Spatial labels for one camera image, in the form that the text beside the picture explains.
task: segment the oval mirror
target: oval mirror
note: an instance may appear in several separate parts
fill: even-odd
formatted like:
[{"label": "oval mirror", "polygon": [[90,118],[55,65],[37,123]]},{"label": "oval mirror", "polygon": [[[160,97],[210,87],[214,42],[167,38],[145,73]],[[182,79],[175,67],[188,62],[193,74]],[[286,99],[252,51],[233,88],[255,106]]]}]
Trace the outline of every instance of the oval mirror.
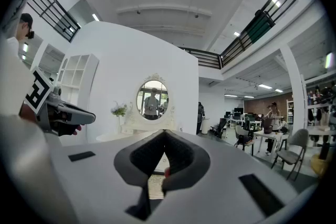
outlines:
[{"label": "oval mirror", "polygon": [[141,86],[136,104],[139,113],[147,120],[157,120],[168,108],[168,92],[163,83],[151,80]]}]

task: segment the gray chair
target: gray chair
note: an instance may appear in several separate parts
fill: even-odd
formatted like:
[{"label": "gray chair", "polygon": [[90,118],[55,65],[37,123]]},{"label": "gray chair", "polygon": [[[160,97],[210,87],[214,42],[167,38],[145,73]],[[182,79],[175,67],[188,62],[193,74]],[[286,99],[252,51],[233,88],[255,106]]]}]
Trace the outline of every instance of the gray chair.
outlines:
[{"label": "gray chair", "polygon": [[306,129],[300,129],[298,130],[295,135],[291,136],[288,138],[288,143],[290,145],[296,145],[296,146],[300,146],[302,147],[301,151],[300,151],[300,154],[297,154],[293,151],[289,151],[285,148],[284,151],[281,150],[282,148],[282,144],[280,146],[280,149],[279,151],[277,152],[277,156],[272,164],[272,167],[271,169],[273,168],[273,166],[275,165],[275,163],[277,162],[277,159],[278,157],[280,157],[282,159],[282,168],[284,168],[284,164],[287,163],[289,165],[292,165],[294,164],[294,167],[292,169],[292,171],[290,171],[288,177],[286,180],[289,179],[290,175],[293,173],[296,165],[298,164],[298,162],[300,161],[300,167],[299,167],[299,170],[296,174],[296,177],[294,179],[294,181],[297,179],[298,175],[299,175],[299,172],[300,172],[300,169],[301,169],[301,166],[302,166],[302,161],[303,161],[303,158],[304,158],[304,154],[306,153],[306,149],[307,149],[307,142],[308,142],[308,136],[309,136],[309,133]]},{"label": "gray chair", "polygon": [[[252,141],[245,144],[244,137],[247,137],[247,136],[249,138],[251,138]],[[252,146],[251,155],[253,156],[253,149],[254,149],[253,132],[249,132],[248,130],[244,130],[240,125],[237,125],[236,126],[236,138],[237,138],[237,142],[236,142],[235,146],[238,147],[238,145],[243,145],[243,151],[245,151],[245,146]]]}]

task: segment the camera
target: camera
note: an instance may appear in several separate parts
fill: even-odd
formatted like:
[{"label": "camera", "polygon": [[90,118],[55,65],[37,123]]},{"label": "camera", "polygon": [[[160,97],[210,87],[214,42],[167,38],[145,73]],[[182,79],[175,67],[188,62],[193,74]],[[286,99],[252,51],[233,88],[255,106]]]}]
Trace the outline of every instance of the camera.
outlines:
[{"label": "camera", "polygon": [[34,38],[34,34],[35,34],[34,31],[29,31],[29,33],[26,35],[26,37],[28,37],[28,39],[32,39],[32,38]]}]

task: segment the flower vase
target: flower vase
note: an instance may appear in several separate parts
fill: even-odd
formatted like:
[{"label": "flower vase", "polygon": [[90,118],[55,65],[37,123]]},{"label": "flower vase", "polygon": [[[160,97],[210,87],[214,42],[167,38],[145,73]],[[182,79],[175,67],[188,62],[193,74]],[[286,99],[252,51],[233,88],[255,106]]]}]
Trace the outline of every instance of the flower vase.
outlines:
[{"label": "flower vase", "polygon": [[117,116],[117,125],[115,127],[115,134],[121,133],[121,127],[120,127],[120,117]]}]

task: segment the black railing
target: black railing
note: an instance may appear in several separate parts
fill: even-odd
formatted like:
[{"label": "black railing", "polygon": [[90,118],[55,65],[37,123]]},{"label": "black railing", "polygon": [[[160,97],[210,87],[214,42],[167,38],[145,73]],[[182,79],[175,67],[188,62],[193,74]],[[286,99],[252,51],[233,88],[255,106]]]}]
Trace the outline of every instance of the black railing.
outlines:
[{"label": "black railing", "polygon": [[28,5],[43,18],[56,32],[72,41],[80,29],[78,23],[57,0],[28,0]]},{"label": "black railing", "polygon": [[196,50],[190,48],[179,47],[198,59],[198,65],[203,67],[211,67],[221,69],[223,67],[220,55],[214,52]]},{"label": "black railing", "polygon": [[268,0],[260,10],[256,11],[253,20],[244,28],[240,35],[222,52],[220,56],[223,66],[227,65],[267,33],[295,1]]}]

